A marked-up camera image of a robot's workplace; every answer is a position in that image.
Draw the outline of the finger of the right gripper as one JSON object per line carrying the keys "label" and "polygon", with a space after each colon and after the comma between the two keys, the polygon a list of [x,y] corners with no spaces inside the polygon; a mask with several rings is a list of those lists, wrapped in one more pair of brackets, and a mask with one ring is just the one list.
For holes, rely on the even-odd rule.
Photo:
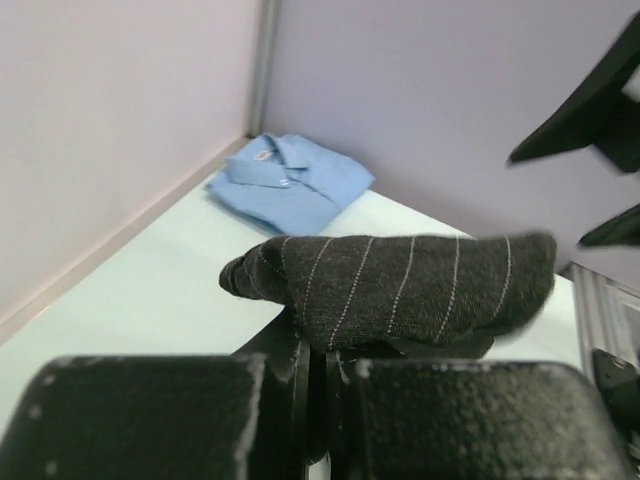
{"label": "finger of the right gripper", "polygon": [[624,91],[639,68],[635,14],[562,105],[510,154],[513,164],[589,146],[622,173],[639,171],[639,101]]}
{"label": "finger of the right gripper", "polygon": [[581,248],[638,247],[639,244],[639,204],[593,228],[577,243]]}

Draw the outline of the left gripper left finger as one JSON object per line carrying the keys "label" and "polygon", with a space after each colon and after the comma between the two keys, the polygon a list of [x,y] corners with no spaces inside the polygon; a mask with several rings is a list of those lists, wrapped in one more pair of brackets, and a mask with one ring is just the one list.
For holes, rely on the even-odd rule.
{"label": "left gripper left finger", "polygon": [[298,479],[310,349],[59,357],[1,440],[5,479]]}

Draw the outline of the dark pinstriped long sleeve shirt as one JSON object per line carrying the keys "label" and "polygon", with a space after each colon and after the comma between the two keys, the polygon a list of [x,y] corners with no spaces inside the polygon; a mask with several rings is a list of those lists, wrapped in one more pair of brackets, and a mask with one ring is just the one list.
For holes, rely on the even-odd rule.
{"label": "dark pinstriped long sleeve shirt", "polygon": [[555,284],[544,231],[458,236],[279,236],[227,263],[220,286],[281,305],[321,352],[409,340],[446,348],[524,330]]}

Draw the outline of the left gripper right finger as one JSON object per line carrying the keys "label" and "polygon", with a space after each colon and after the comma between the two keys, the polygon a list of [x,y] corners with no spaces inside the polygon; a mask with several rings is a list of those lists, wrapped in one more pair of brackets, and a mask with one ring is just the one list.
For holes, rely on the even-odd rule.
{"label": "left gripper right finger", "polygon": [[559,362],[326,358],[335,479],[634,479],[596,387]]}

